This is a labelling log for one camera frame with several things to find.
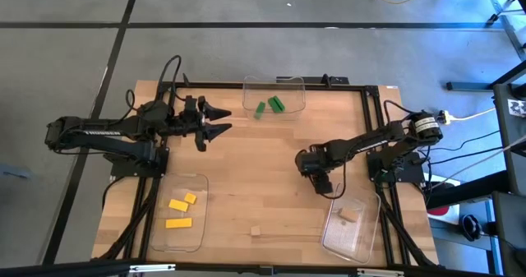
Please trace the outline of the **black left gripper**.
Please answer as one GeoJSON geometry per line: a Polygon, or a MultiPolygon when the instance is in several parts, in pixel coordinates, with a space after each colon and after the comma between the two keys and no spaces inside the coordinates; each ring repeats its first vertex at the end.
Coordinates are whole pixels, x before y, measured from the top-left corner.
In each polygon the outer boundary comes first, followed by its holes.
{"type": "Polygon", "coordinates": [[[205,117],[214,121],[226,118],[230,116],[232,112],[226,109],[214,108],[209,105],[204,107],[204,104],[204,96],[199,96],[196,99],[191,95],[188,95],[184,99],[184,110],[180,113],[180,117],[183,120],[183,135],[185,136],[187,133],[193,133],[196,148],[200,152],[206,151],[205,140],[212,141],[232,127],[231,123],[205,123],[205,117]]]}

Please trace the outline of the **natural wooden rectangular block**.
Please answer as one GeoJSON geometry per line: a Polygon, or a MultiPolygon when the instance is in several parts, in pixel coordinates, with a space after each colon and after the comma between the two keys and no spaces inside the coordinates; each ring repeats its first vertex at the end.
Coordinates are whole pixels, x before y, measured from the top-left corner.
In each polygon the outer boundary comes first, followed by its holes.
{"type": "Polygon", "coordinates": [[[359,219],[359,212],[349,208],[340,209],[338,215],[342,219],[352,223],[356,223],[359,219]]]}

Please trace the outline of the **long yellow block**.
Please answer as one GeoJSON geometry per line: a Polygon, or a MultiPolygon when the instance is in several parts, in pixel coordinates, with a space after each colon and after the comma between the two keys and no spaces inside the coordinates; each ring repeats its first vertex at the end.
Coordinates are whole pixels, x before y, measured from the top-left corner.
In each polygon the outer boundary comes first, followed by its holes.
{"type": "Polygon", "coordinates": [[[192,226],[192,218],[166,219],[165,228],[167,229],[185,229],[192,226]]]}

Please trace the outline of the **clear plastic bin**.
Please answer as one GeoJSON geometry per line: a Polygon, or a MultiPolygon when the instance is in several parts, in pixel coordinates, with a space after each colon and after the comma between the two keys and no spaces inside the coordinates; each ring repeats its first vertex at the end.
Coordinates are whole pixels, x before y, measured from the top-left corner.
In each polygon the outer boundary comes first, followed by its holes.
{"type": "Polygon", "coordinates": [[[305,83],[300,76],[283,79],[246,76],[242,83],[242,107],[248,117],[254,118],[256,107],[263,101],[266,103],[265,112],[257,120],[292,120],[306,107],[305,90],[305,83]],[[278,96],[284,104],[284,112],[272,111],[268,98],[274,96],[278,96]]]}
{"type": "Polygon", "coordinates": [[[363,186],[347,187],[344,195],[332,200],[321,245],[328,252],[358,264],[366,264],[371,258],[380,212],[380,197],[363,186]],[[339,210],[349,208],[359,212],[356,223],[339,217],[339,210]]]}
{"type": "Polygon", "coordinates": [[[171,173],[159,187],[155,219],[152,224],[150,247],[157,252],[196,252],[205,235],[209,203],[209,180],[202,174],[171,173]],[[187,212],[168,207],[171,199],[184,201],[188,193],[196,195],[196,203],[187,212]],[[192,226],[185,229],[165,228],[166,219],[192,218],[192,226]]]}

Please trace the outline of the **black flat mounting bar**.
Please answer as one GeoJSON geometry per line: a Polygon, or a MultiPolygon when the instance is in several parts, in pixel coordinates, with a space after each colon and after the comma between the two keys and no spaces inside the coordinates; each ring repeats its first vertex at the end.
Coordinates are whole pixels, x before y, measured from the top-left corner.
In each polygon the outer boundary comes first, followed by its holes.
{"type": "Polygon", "coordinates": [[[303,76],[305,84],[322,84],[322,85],[348,85],[349,80],[344,76],[303,76]]]}

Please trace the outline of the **dark neighbouring workstation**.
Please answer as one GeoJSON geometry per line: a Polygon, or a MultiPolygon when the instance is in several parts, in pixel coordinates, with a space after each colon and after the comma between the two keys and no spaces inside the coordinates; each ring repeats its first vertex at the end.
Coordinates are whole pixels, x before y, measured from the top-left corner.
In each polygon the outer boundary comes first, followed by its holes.
{"type": "Polygon", "coordinates": [[[487,226],[498,237],[505,275],[526,275],[526,118],[509,115],[507,99],[526,101],[526,61],[489,85],[494,93],[505,169],[431,195],[430,209],[490,197],[496,219],[487,226]]]}

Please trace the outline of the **black white fiducial tag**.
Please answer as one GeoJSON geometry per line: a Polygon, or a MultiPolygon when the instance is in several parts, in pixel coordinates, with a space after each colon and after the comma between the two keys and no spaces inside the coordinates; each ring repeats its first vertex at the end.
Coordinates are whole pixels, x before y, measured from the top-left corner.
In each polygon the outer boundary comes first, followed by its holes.
{"type": "Polygon", "coordinates": [[[526,101],[517,99],[507,99],[509,115],[526,118],[526,101]]]}

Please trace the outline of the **black aluminium table frame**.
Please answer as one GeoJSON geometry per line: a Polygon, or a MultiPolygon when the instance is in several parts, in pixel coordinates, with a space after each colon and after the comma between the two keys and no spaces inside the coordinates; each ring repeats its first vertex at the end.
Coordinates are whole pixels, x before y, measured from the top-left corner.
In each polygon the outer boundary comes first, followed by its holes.
{"type": "Polygon", "coordinates": [[[292,120],[254,120],[242,107],[242,88],[231,83],[179,87],[180,95],[204,96],[232,112],[232,127],[205,152],[191,137],[168,140],[168,172],[202,174],[209,180],[205,235],[196,252],[157,252],[148,261],[234,265],[337,266],[343,260],[321,245],[330,208],[294,163],[311,144],[349,139],[376,128],[373,100],[342,85],[308,89],[307,106],[292,120]],[[261,228],[260,236],[251,227],[261,228]]]}

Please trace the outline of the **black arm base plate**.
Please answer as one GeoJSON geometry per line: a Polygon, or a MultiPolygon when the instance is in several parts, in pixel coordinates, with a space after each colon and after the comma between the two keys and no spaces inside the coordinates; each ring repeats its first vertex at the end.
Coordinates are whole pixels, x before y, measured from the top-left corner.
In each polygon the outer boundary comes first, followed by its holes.
{"type": "Polygon", "coordinates": [[[383,165],[381,153],[367,153],[367,169],[373,182],[423,182],[422,159],[416,152],[395,158],[389,165],[383,165]]]}
{"type": "Polygon", "coordinates": [[[159,178],[166,174],[168,166],[169,148],[156,150],[153,162],[136,162],[132,160],[117,160],[113,162],[111,176],[159,178]]]}

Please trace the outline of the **silver rail bracket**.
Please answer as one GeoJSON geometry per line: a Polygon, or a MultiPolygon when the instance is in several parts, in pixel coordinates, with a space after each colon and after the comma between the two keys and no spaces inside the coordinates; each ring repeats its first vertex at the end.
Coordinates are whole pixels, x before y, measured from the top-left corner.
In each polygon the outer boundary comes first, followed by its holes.
{"type": "Polygon", "coordinates": [[[175,264],[154,264],[154,265],[131,265],[129,267],[130,274],[163,272],[176,270],[175,264]]]}
{"type": "Polygon", "coordinates": [[[357,277],[405,277],[403,271],[372,269],[372,268],[358,268],[357,277]]]}

